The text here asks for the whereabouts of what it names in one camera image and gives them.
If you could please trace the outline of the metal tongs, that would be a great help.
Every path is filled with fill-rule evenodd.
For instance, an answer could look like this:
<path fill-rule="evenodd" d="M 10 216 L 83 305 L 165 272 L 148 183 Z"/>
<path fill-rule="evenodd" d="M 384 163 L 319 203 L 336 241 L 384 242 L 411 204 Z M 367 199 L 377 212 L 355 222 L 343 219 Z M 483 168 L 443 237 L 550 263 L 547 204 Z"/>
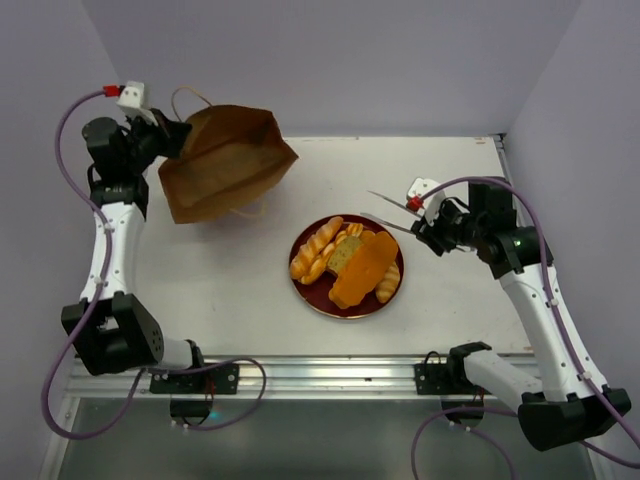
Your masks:
<path fill-rule="evenodd" d="M 372 189 L 366 189 L 365 192 L 371 198 L 376 198 L 373 207 L 367 207 L 361 212 L 361 215 L 367 219 L 391 229 L 411 234 L 412 222 L 422 218 L 419 212 L 412 212 L 399 200 L 386 194 Z"/>

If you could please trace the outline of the red brown paper bag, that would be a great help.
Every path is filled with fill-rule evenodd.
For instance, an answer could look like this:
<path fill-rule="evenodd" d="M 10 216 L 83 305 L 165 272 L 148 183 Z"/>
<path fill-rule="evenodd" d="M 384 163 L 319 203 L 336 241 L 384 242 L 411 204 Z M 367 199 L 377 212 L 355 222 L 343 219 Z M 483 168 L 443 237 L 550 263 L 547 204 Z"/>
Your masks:
<path fill-rule="evenodd" d="M 289 171 L 298 154 L 285 142 L 269 110 L 214 104 L 191 86 L 206 107 L 185 122 L 192 127 L 179 154 L 158 168 L 173 221 L 195 224 L 227 214 L 254 220 L 266 214 L 265 194 Z"/>

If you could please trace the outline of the ridged golden bread roll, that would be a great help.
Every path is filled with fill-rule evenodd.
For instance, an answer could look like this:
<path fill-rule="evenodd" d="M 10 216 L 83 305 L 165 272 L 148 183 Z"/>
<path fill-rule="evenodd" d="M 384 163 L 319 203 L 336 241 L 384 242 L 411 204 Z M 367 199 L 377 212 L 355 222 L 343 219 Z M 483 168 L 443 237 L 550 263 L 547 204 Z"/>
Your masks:
<path fill-rule="evenodd" d="M 401 273 L 396 262 L 386 270 L 382 280 L 375 287 L 376 299 L 386 304 L 396 292 L 401 280 Z"/>

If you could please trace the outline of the white-rimmed round bread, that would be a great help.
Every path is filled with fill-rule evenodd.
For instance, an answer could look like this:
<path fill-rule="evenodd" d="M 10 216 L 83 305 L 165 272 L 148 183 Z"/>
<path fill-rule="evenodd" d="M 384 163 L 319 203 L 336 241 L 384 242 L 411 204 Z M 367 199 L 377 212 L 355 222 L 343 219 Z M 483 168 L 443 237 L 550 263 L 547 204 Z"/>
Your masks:
<path fill-rule="evenodd" d="M 374 234 L 340 270 L 328 298 L 340 309 L 359 305 L 383 280 L 397 253 L 397 242 L 389 233 L 381 231 Z"/>

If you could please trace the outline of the herb bread slice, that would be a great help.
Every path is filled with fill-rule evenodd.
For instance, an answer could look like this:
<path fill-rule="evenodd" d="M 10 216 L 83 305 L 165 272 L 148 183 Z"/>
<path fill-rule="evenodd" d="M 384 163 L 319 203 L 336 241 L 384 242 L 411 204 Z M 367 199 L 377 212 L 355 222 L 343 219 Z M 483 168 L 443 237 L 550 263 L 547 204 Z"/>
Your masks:
<path fill-rule="evenodd" d="M 326 269 L 335 276 L 338 276 L 362 245 L 363 242 L 358 237 L 347 235 L 336 246 L 332 255 L 329 257 Z"/>

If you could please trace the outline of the long golden bread loaf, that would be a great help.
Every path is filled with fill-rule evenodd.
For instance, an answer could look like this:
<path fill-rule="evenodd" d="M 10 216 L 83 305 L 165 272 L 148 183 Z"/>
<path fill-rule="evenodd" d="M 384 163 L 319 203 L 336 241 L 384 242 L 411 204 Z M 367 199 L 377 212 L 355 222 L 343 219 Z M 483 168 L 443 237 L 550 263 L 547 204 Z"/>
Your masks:
<path fill-rule="evenodd" d="M 310 271 L 313 261 L 337 234 L 343 222 L 344 219 L 340 216 L 330 218 L 299 247 L 290 263 L 292 279 L 299 280 Z"/>

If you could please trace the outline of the braided orange bread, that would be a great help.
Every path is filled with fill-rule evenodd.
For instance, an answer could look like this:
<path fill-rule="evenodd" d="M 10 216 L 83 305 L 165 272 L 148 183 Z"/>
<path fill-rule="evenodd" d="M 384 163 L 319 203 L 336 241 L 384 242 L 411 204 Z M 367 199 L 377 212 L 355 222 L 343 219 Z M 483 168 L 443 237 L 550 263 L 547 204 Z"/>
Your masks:
<path fill-rule="evenodd" d="M 338 245 L 348 236 L 359 237 L 364 229 L 361 223 L 350 223 L 344 230 L 341 230 L 334 240 L 329 243 L 323 251 L 314 259 L 307 274 L 299 279 L 303 285 L 314 283 L 325 271 L 329 258 L 334 253 Z"/>

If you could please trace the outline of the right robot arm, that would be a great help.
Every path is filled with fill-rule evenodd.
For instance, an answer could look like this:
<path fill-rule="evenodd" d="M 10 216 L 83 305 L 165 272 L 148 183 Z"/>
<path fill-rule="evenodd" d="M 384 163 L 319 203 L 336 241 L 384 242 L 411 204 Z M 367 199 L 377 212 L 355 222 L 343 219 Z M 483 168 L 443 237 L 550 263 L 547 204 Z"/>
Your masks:
<path fill-rule="evenodd" d="M 514 306 L 533 348 L 539 374 L 531 376 L 483 342 L 450 349 L 445 379 L 451 389 L 481 387 L 517 416 L 538 451 L 582 442 L 622 421 L 631 401 L 612 388 L 593 363 L 564 302 L 553 257 L 538 225 L 521 226 L 524 199 L 504 180 L 467 177 L 465 202 L 443 185 L 418 178 L 406 207 L 411 232 L 437 256 L 459 247 L 476 252 Z"/>

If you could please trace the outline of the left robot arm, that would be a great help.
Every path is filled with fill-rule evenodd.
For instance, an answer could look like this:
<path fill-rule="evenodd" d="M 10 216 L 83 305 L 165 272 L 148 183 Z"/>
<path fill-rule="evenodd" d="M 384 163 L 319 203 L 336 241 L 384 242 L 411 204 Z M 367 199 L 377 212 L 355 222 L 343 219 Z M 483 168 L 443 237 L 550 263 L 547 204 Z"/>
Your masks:
<path fill-rule="evenodd" d="M 89 199 L 96 227 L 92 262 L 77 303 L 63 308 L 61 323 L 90 374 L 136 368 L 173 370 L 185 392 L 201 390 L 207 367 L 192 340 L 166 337 L 135 294 L 136 253 L 147 220 L 147 168 L 180 151 L 191 130 L 160 110 L 132 111 L 127 126 L 108 117 L 82 129 L 92 159 Z"/>

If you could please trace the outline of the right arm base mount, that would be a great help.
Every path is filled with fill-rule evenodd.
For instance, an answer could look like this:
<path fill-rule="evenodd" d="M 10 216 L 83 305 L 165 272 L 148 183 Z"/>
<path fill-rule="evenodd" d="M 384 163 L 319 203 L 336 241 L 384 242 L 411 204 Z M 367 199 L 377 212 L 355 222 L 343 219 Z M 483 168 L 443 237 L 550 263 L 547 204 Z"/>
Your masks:
<path fill-rule="evenodd" d="M 418 395 L 476 395 L 488 394 L 480 385 L 472 384 L 463 369 L 461 354 L 440 355 L 429 352 L 413 365 L 414 385 Z"/>

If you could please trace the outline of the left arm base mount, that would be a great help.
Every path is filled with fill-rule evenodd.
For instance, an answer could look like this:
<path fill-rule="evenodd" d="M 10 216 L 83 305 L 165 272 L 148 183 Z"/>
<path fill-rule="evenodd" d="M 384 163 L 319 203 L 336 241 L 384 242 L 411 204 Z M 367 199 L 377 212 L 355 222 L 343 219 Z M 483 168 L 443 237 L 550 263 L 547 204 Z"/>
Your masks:
<path fill-rule="evenodd" d="M 238 390 L 240 367 L 236 363 L 218 366 L 197 374 L 154 375 L 149 391 L 167 395 L 234 395 Z"/>

